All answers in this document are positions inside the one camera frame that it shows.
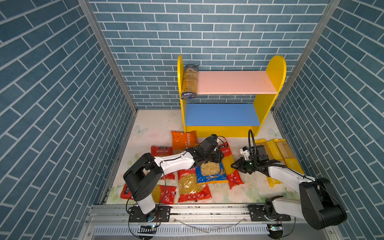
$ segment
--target yellow shelf side panel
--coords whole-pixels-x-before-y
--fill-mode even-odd
[[[183,86],[183,74],[184,74],[183,56],[179,55],[177,59],[177,85],[179,86],[179,97],[181,96],[181,87]],[[187,109],[187,101],[180,99],[180,105],[181,105],[181,115],[183,118],[184,132],[187,132],[187,128],[185,127],[185,111]]]
[[[287,73],[287,65],[285,59],[282,56],[274,56],[269,61],[268,66],[266,68],[266,72],[277,93],[256,95],[255,101],[253,102],[253,106],[255,107],[257,116],[259,118],[260,126],[263,125],[266,116],[268,115],[269,111],[271,111],[273,103],[275,102],[281,88],[283,87]],[[258,134],[259,129],[257,131],[253,131],[255,136]]]
[[[187,126],[187,132],[196,131],[197,137],[209,137],[211,134],[224,137],[248,137],[248,130],[259,131],[259,126]]]

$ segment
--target black mounting plate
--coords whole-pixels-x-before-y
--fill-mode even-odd
[[[251,216],[251,221],[260,222],[260,221],[271,221],[275,222],[276,219],[268,219],[264,214],[264,205],[251,204],[248,205],[249,214]],[[291,217],[288,215],[279,215],[281,221],[290,221]]]
[[[169,222],[170,206],[159,206],[157,212],[160,213],[161,222]],[[132,207],[129,222],[147,222],[146,214],[143,214],[140,207]]]

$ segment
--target brick wallpaper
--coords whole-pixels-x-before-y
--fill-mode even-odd
[[[0,1],[0,239],[72,239],[132,111],[77,0]]]
[[[328,1],[90,2],[138,108],[179,108],[179,54],[200,71],[265,70],[282,55],[289,76]],[[216,97],[193,101],[238,102]]]
[[[384,234],[384,1],[342,0],[277,115],[304,171],[330,179],[344,239]]]

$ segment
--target floral tabletop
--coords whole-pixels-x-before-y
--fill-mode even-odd
[[[183,131],[180,110],[139,110],[106,204],[126,204],[127,200],[120,198],[125,184],[123,174],[139,157],[150,152],[151,146],[172,146],[170,131]],[[269,114],[255,139],[275,138],[281,138],[281,135],[272,115]],[[248,145],[248,138],[228,137],[227,141],[234,159],[239,159],[241,155],[238,150]],[[166,184],[177,186],[175,197],[175,203],[177,203],[179,190],[177,174],[175,176],[175,180],[167,179]],[[232,190],[227,183],[209,184],[212,198],[199,203],[265,202],[266,198],[276,195],[299,199],[299,194],[285,184],[275,184],[274,187],[270,187],[266,176],[260,172],[252,175],[240,173],[240,176],[245,184],[235,186]],[[158,184],[164,185],[164,180],[159,180]]]

